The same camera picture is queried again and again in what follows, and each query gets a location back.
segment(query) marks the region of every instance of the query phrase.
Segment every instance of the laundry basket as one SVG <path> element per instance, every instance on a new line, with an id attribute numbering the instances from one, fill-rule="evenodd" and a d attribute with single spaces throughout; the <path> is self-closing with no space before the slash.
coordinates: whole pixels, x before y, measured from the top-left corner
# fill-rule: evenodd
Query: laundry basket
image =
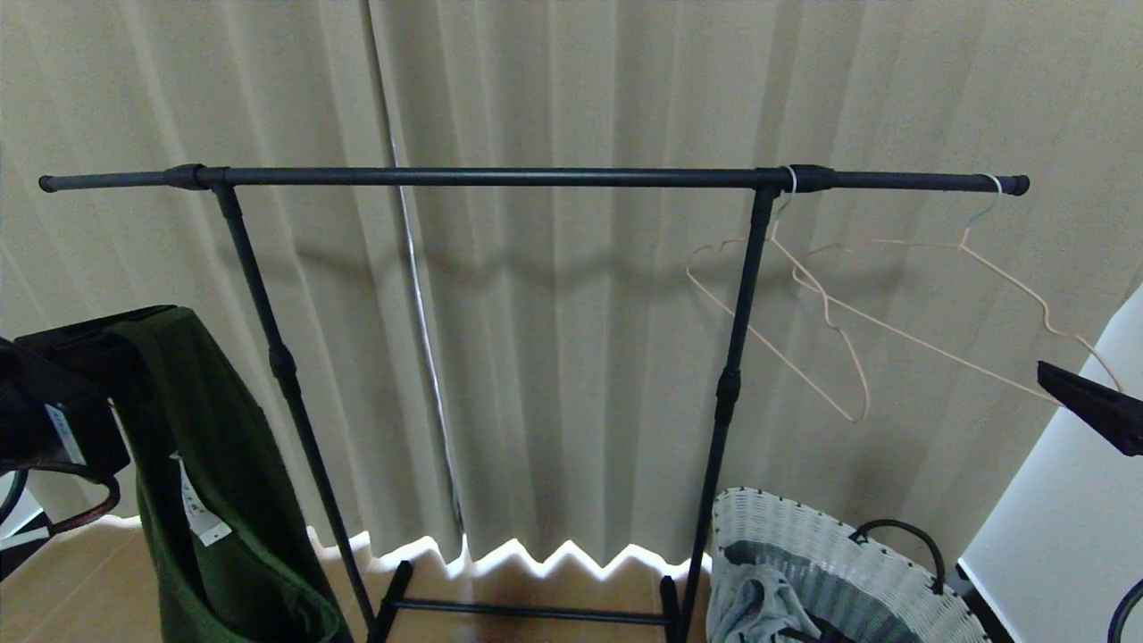
<path id="1" fill-rule="evenodd" d="M 898 527 L 921 538 L 937 576 L 869 538 Z M 714 501 L 717 556 L 732 564 L 781 571 L 802 606 L 855 643 L 981 643 L 989 641 L 968 605 L 944 585 L 944 561 L 921 530 L 873 521 L 856 530 L 762 491 L 735 488 Z"/>

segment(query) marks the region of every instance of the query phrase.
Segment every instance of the light blue garment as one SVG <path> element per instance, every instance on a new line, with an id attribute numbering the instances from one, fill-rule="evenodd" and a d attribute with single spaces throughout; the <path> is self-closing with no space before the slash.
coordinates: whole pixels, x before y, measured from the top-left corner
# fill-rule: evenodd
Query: light blue garment
<path id="1" fill-rule="evenodd" d="M 782 572 L 769 565 L 735 565 L 714 557 L 706 610 L 710 643 L 778 643 L 790 628 L 822 635 Z"/>

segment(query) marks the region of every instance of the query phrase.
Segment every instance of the wooden floor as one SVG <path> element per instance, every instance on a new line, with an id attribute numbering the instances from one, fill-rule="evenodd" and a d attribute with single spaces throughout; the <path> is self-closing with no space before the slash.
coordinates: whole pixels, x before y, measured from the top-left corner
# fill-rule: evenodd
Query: wooden floor
<path id="1" fill-rule="evenodd" d="M 341 561 L 329 550 L 319 549 L 319 554 L 354 638 L 363 641 L 365 624 L 357 612 Z M 366 548 L 357 554 L 360 563 L 369 563 L 366 585 L 377 605 L 392 570 L 385 569 L 381 561 L 370 561 Z M 661 610 L 660 572 L 632 558 L 620 563 L 604 581 L 567 557 L 544 579 L 536 578 L 520 557 L 506 558 L 479 576 L 470 564 L 455 578 L 449 578 L 435 552 L 422 554 L 414 564 L 416 573 L 408 595 L 421 598 Z M 703 621 L 709 584 L 703 580 L 689 638 L 696 642 L 705 640 Z M 53 539 L 0 584 L 0 643 L 160 641 L 155 601 L 155 578 L 142 530 L 136 522 L 104 519 Z M 664 641 L 664 634 L 657 627 L 402 611 L 389 640 L 658 643 Z"/>

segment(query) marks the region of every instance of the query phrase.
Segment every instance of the horizontal bar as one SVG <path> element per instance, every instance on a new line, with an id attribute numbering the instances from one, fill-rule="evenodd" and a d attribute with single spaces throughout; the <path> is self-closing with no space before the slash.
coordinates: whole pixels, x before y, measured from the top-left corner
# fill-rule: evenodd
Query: horizontal bar
<path id="1" fill-rule="evenodd" d="M 663 614 L 644 612 L 612 612 L 605 610 L 572 610 L 555 608 L 517 608 L 510 605 L 489 605 L 487 603 L 456 603 L 453 601 L 433 601 L 430 598 L 401 598 L 389 604 L 407 610 L 430 610 L 437 612 L 464 612 L 470 614 L 489 614 L 496 617 L 525 617 L 541 619 L 583 620 L 596 622 L 626 622 L 633 625 L 663 626 L 670 619 Z"/>
<path id="2" fill-rule="evenodd" d="M 831 187 L 994 192 L 983 174 L 838 171 L 815 164 L 791 166 L 798 192 Z M 1004 192 L 1023 194 L 1026 176 L 997 176 Z M 458 168 L 458 167 L 203 167 L 183 164 L 161 171 L 41 176 L 47 192 L 90 187 L 171 185 L 208 190 L 215 185 L 465 185 L 537 187 L 741 187 L 793 188 L 786 167 L 753 169 L 623 168 Z"/>

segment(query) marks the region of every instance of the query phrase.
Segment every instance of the clothing tag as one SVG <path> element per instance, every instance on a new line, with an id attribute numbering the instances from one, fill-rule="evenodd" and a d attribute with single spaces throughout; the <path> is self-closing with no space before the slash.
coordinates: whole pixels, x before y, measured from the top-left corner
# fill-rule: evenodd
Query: clothing tag
<path id="1" fill-rule="evenodd" d="M 191 479 L 186 476 L 186 466 L 178 453 L 170 455 L 171 460 L 178 460 L 178 471 L 183 475 L 183 511 L 186 513 L 186 524 L 190 525 L 194 536 L 199 537 L 202 545 L 210 547 L 230 535 L 230 525 L 222 522 L 217 515 L 207 509 L 199 495 L 191 484 Z"/>
<path id="2" fill-rule="evenodd" d="M 56 434 L 59 436 L 59 442 L 63 443 L 67 457 L 77 465 L 87 465 L 87 460 L 83 459 L 83 452 L 80 451 L 79 443 L 75 442 L 75 435 L 71 433 L 67 416 L 64 416 L 62 410 L 50 404 L 45 404 L 43 410 L 48 412 L 48 419 L 51 420 L 51 426 L 56 428 Z"/>

